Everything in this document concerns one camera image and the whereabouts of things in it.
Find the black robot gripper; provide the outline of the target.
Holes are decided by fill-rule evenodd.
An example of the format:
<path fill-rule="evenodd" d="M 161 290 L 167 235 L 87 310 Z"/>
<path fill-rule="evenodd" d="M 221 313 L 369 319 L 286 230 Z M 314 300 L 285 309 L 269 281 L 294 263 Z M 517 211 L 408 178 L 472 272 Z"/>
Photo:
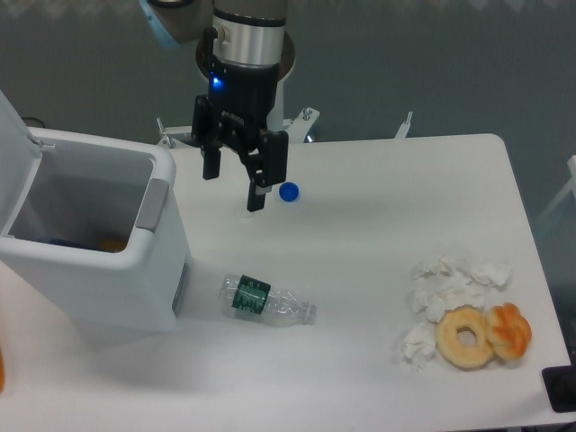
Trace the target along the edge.
<path fill-rule="evenodd" d="M 278 66 L 239 66 L 217 58 L 208 63 L 209 90 L 195 98 L 192 136 L 200 148 L 202 178 L 218 178 L 221 147 L 233 149 L 250 180 L 247 210 L 263 210 L 266 194 L 286 179 L 288 133 L 271 131 Z"/>

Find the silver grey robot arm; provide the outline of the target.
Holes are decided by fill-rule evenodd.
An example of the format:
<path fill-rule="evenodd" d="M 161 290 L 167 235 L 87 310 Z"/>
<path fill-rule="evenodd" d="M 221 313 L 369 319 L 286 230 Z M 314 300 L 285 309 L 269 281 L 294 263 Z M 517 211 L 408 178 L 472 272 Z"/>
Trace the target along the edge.
<path fill-rule="evenodd" d="M 247 209 L 264 208 L 266 194 L 286 178 L 289 136 L 275 118 L 287 41 L 285 1 L 143 1 L 157 37 L 197 41 L 208 79 L 194 102 L 191 141 L 203 155 L 204 179 L 220 174 L 221 148 L 247 170 Z"/>

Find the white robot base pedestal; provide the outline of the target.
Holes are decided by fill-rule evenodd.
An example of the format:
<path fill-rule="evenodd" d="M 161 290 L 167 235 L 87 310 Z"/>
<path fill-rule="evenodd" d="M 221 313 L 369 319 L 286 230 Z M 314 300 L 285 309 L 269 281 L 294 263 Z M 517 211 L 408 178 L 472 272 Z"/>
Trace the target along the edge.
<path fill-rule="evenodd" d="M 273 131 L 286 131 L 291 144 L 312 143 L 314 141 L 312 130 L 320 117 L 318 110 L 306 106 L 295 118 L 284 117 L 285 83 L 291 76 L 295 63 L 296 52 L 294 43 L 291 36 L 286 32 L 283 36 L 280 74 L 276 86 L 274 107 L 267 116 L 267 126 Z M 161 119 L 157 118 L 157 126 L 160 137 L 157 143 L 159 146 L 174 149 L 193 144 L 192 127 L 190 125 L 166 128 Z"/>

